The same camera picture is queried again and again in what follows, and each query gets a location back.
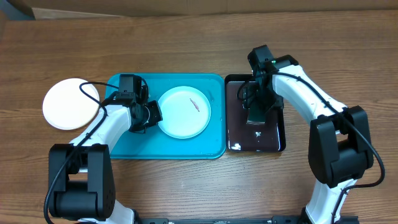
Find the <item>green sponge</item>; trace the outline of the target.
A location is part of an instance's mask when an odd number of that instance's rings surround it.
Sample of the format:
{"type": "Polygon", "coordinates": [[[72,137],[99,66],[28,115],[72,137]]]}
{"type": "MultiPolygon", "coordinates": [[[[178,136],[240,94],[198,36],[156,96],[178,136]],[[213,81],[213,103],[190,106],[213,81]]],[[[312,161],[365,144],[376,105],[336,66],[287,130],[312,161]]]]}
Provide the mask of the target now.
{"type": "Polygon", "coordinates": [[[252,104],[248,109],[247,124],[260,125],[266,122],[266,114],[263,109],[257,104],[252,104]]]}

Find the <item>light blue plate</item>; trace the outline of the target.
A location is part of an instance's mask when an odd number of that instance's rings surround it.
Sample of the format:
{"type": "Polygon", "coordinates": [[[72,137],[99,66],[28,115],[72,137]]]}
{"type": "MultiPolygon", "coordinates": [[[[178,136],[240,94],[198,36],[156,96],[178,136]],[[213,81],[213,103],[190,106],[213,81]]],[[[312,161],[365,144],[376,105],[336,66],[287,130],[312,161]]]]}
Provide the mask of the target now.
{"type": "Polygon", "coordinates": [[[158,103],[162,113],[159,128],[170,137],[195,137],[204,131],[210,122],[210,102],[194,87],[171,88],[160,97],[158,103]]]}

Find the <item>pink plate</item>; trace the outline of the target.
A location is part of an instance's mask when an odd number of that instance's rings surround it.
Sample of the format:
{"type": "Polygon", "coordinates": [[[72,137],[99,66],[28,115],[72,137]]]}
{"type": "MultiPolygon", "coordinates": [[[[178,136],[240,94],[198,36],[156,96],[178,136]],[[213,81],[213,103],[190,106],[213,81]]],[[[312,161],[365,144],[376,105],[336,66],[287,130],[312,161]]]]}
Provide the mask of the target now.
{"type": "Polygon", "coordinates": [[[57,129],[78,129],[94,118],[99,100],[94,85],[81,78],[69,78],[56,83],[47,92],[42,112],[45,120],[57,129]]]}

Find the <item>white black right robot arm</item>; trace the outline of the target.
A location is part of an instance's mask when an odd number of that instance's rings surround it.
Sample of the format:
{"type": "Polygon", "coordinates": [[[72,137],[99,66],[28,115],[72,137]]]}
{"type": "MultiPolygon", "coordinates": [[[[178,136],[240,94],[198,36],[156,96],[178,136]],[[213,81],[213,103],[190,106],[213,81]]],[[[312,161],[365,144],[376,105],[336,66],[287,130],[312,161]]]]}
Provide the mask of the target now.
{"type": "Polygon", "coordinates": [[[236,96],[255,119],[282,106],[286,99],[310,126],[308,163],[316,178],[312,197],[295,217],[297,223],[357,223],[340,210],[358,179],[373,166],[377,154],[371,144],[368,116],[360,107],[347,107],[318,87],[291,55],[248,55],[252,80],[236,96]]]}

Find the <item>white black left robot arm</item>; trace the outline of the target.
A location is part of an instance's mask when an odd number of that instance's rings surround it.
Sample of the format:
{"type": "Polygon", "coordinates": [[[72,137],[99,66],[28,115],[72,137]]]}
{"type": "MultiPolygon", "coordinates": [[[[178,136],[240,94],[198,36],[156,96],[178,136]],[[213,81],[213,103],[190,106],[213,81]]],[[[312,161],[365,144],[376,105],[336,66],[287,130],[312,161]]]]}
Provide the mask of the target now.
{"type": "Polygon", "coordinates": [[[110,153],[126,131],[145,133],[161,120],[156,101],[102,106],[77,138],[54,144],[49,151],[46,222],[58,217],[79,223],[134,223],[134,210],[116,200],[110,153]]]}

